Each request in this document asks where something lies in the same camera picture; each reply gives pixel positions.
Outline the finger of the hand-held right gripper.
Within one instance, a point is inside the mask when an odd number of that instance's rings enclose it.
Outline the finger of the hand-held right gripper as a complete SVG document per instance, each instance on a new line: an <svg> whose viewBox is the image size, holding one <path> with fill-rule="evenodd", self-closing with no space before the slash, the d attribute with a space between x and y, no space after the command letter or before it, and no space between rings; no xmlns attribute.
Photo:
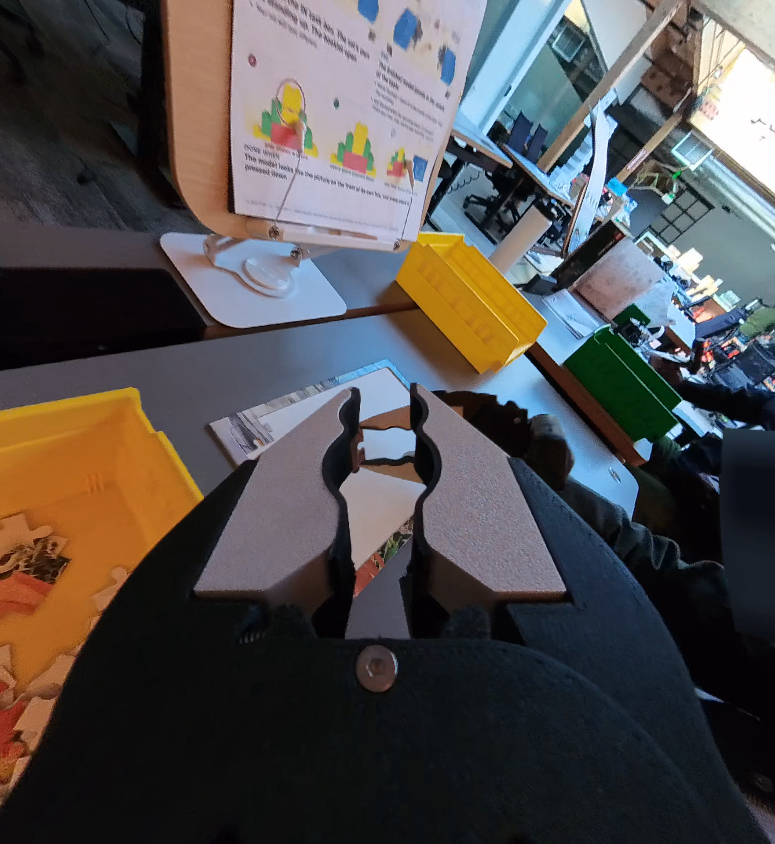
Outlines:
<svg viewBox="0 0 775 844"><path fill-rule="evenodd" d="M354 473L369 471L413 484L425 486L425 481L418 474L413 458L401 458L397 460L364 460L360 462Z"/></svg>
<svg viewBox="0 0 775 844"><path fill-rule="evenodd" d="M362 444L415 444L409 406L396 407L360 422Z"/></svg>

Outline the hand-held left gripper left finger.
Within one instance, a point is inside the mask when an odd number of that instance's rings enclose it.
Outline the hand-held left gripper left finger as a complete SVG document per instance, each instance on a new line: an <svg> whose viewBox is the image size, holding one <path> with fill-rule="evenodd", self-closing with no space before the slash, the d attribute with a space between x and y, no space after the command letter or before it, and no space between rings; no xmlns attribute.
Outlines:
<svg viewBox="0 0 775 844"><path fill-rule="evenodd" d="M360 467L361 392L345 387L251 462L194 587L198 597L298 607L344 638L355 587L341 486Z"/></svg>

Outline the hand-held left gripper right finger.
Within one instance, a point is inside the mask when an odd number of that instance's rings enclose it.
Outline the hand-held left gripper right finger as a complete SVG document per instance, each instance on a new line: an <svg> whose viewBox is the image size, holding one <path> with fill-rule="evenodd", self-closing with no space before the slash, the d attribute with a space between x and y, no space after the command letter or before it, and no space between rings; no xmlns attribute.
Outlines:
<svg viewBox="0 0 775 844"><path fill-rule="evenodd" d="M437 637L466 608L494 625L509 605L560 604L567 587L508 454L413 383L414 505L404 609L414 638Z"/></svg>

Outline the puzzle frame board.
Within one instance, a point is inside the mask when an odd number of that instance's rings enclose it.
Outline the puzzle frame board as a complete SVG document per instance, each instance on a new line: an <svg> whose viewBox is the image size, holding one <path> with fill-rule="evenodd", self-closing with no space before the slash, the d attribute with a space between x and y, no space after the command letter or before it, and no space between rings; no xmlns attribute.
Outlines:
<svg viewBox="0 0 775 844"><path fill-rule="evenodd" d="M360 419L409 406L409 383L387 359L302 387L209 423L210 435L235 467L259 456L298 428L345 388L361 395ZM362 444L364 460L413 458L415 444ZM357 597L411 537L415 502L424 487L369 471L341 486L349 509Z"/></svg>

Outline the yellow bin with puzzle pieces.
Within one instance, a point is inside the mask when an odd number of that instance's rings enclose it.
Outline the yellow bin with puzzle pieces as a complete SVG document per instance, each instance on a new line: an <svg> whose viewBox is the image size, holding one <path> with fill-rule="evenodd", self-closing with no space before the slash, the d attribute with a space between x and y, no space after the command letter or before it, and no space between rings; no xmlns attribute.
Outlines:
<svg viewBox="0 0 775 844"><path fill-rule="evenodd" d="M0 411L0 519L24 512L136 568L202 499L135 388Z"/></svg>

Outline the pile of puzzle pieces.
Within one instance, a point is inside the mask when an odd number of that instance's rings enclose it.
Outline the pile of puzzle pieces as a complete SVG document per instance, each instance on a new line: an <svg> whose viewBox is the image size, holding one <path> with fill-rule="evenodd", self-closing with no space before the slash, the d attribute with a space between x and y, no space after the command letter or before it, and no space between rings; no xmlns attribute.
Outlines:
<svg viewBox="0 0 775 844"><path fill-rule="evenodd" d="M108 566L80 538L0 519L0 807L51 720L89 632L136 564Z"/></svg>

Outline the grey desk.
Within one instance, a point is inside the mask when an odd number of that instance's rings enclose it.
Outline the grey desk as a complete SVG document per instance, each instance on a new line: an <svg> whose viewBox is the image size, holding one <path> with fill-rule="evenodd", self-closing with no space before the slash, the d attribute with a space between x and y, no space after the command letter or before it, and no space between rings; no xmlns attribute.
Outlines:
<svg viewBox="0 0 775 844"><path fill-rule="evenodd" d="M411 311L415 305L395 281L403 259L403 254L381 251L330 251L317 258L316 263L344 300L347 306L344 314L236 329L212 320L184 280L179 278L153 234L0 221L0 267L3 269L161 269L171 275L174 284L180 286L183 296L203 319L203 329L188 332L182 327L143 326L131 341L122 346L125 351Z"/></svg>
<svg viewBox="0 0 775 844"><path fill-rule="evenodd" d="M0 410L137 388L149 421L207 494L231 472L210 422L380 360L431 391L487 393L555 415L575 458L572 478L633 514L636 481L529 358L478 374L419 311L0 371Z"/></svg>
<svg viewBox="0 0 775 844"><path fill-rule="evenodd" d="M579 340L572 335L565 324L546 306L544 297L527 295L527 300L541 312L547 321L547 327L534 345L529 347L526 356L618 459L631 466L643 465L651 457L652 446L658 440L634 441L628 437L614 418L562 365L585 339ZM720 427L687 401L680 401L675 414L679 424L666 437L676 439L680 445L687 445L693 439L706 435L722 436Z"/></svg>

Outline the empty yellow bin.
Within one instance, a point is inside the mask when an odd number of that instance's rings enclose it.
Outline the empty yellow bin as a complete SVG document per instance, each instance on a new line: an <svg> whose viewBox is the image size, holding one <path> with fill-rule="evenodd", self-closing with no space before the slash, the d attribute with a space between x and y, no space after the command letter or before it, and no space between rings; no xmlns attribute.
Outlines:
<svg viewBox="0 0 775 844"><path fill-rule="evenodd" d="M460 235L420 233L396 282L479 374L514 362L547 327L541 312Z"/></svg>

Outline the white booklet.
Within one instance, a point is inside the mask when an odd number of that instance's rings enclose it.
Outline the white booklet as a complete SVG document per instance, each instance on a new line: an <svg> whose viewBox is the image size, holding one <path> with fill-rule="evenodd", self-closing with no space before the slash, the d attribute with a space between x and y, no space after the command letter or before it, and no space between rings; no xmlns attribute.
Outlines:
<svg viewBox="0 0 775 844"><path fill-rule="evenodd" d="M595 332L607 327L607 322L570 290L560 290L547 295L544 302L579 340L590 338Z"/></svg>

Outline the green bin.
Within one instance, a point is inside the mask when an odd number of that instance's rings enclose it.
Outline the green bin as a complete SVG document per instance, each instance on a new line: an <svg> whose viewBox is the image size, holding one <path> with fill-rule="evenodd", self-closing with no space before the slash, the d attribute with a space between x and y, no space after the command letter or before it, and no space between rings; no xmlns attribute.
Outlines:
<svg viewBox="0 0 775 844"><path fill-rule="evenodd" d="M676 390L611 327L596 330L562 365L631 440L655 442L679 424Z"/></svg>

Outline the white bottle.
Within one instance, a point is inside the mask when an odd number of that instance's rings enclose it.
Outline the white bottle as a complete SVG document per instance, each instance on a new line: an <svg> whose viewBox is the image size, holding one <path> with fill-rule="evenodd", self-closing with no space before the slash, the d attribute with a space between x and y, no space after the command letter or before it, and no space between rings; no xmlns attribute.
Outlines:
<svg viewBox="0 0 775 844"><path fill-rule="evenodd" d="M508 273L555 222L555 211L553 206L532 204L490 254L490 264L500 273Z"/></svg>

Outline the black carton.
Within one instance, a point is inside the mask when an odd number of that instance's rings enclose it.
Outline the black carton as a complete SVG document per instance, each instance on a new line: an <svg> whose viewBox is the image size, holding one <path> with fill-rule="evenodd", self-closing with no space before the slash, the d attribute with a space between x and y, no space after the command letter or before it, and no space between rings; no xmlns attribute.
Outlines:
<svg viewBox="0 0 775 844"><path fill-rule="evenodd" d="M604 254L630 236L627 227L607 221L594 230L585 241L571 252L551 273L557 290L571 287L583 274L595 265Z"/></svg>

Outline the pale printed box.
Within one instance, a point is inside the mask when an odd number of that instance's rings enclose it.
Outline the pale printed box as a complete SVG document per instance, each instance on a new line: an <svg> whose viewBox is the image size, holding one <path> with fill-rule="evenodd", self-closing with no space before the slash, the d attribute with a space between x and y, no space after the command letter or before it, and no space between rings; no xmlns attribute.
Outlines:
<svg viewBox="0 0 775 844"><path fill-rule="evenodd" d="M570 291L593 311L612 322L620 313L648 294L665 276L629 236L604 253L572 284Z"/></svg>

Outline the document stand with white sheet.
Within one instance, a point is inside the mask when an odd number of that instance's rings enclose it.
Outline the document stand with white sheet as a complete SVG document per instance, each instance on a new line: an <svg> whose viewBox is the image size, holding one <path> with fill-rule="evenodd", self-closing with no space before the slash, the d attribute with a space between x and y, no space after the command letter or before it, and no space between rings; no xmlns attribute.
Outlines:
<svg viewBox="0 0 775 844"><path fill-rule="evenodd" d="M562 258L579 248L588 238L593 221L604 192L607 171L607 150L612 134L617 126L616 121L608 117L606 109L616 99L615 92L610 91L590 112L590 127L593 140L593 158L589 178L578 195L578 200L572 211L572 219L567 229L562 246Z"/></svg>

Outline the instruction sheet on stand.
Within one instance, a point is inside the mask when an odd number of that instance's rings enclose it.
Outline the instruction sheet on stand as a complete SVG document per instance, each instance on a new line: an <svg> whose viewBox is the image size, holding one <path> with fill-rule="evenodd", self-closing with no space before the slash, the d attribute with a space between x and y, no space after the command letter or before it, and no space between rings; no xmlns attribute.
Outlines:
<svg viewBox="0 0 775 844"><path fill-rule="evenodd" d="M230 155L233 3L162 2L171 166L189 210L215 235L241 240L270 240L302 250L311 246L389 252L408 248L415 241L389 249L372 238L336 229L288 224L280 229L265 219L234 213Z"/></svg>

